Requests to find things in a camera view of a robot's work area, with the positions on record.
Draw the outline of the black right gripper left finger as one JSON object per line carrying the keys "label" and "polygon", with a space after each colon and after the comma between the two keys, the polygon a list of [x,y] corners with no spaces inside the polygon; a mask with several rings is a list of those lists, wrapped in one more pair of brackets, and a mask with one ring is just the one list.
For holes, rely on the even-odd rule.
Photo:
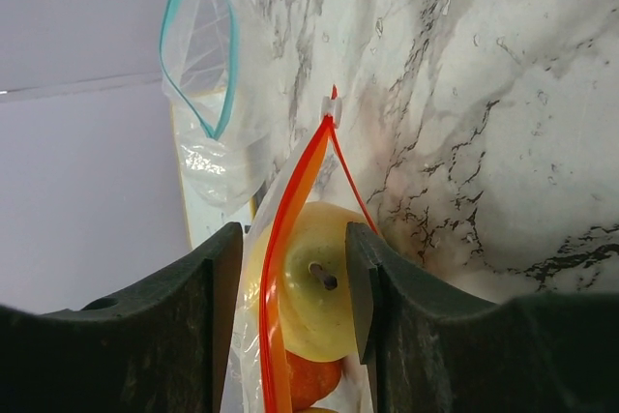
{"label": "black right gripper left finger", "polygon": [[231,222],[81,310],[1,309],[5,412],[217,412],[242,264]]}

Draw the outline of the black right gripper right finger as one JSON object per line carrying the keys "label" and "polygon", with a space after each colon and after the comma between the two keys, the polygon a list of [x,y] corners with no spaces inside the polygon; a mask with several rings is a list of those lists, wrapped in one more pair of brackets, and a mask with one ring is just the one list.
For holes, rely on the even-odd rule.
{"label": "black right gripper right finger", "polygon": [[346,227],[360,362],[377,412],[614,412],[618,297],[538,293],[495,304]]}

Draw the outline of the fake tan pear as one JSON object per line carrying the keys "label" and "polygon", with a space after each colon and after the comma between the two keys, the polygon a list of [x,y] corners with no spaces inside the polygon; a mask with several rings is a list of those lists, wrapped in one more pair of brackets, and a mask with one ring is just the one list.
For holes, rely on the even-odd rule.
{"label": "fake tan pear", "polygon": [[284,348],[313,362],[333,362],[356,351],[346,271],[346,227],[366,218],[337,205],[304,205],[291,229],[278,271]]}

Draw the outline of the orange zip clear bag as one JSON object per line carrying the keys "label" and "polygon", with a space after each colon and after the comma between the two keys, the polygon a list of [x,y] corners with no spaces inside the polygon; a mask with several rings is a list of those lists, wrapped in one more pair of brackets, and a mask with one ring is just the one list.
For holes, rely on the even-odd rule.
{"label": "orange zip clear bag", "polygon": [[354,181],[342,199],[317,198],[334,156],[347,167],[337,92],[257,209],[243,250],[230,368],[245,412],[368,412],[346,265],[352,223],[372,225]]}

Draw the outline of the blue zip clear bag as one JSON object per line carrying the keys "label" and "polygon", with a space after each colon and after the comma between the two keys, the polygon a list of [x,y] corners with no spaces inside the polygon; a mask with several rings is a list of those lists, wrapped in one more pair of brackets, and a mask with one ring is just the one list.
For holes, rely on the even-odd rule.
{"label": "blue zip clear bag", "polygon": [[272,155],[268,24],[251,0],[167,0],[159,57],[181,171],[209,205],[234,213],[265,181]]}

